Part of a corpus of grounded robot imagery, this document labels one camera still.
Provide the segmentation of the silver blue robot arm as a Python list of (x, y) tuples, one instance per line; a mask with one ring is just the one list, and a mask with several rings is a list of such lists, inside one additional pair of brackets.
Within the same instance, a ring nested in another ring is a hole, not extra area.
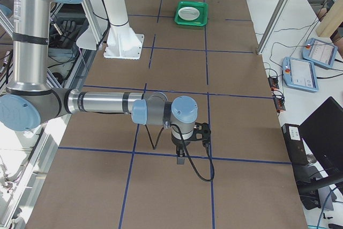
[(170, 102), (160, 92), (82, 92), (47, 84), (50, 5), (59, 1), (67, 0), (14, 0), (13, 77), (1, 97), (1, 122), (14, 131), (26, 131), (77, 112), (129, 114), (136, 124), (171, 128), (177, 162), (183, 164), (198, 128), (193, 98), (181, 96)]

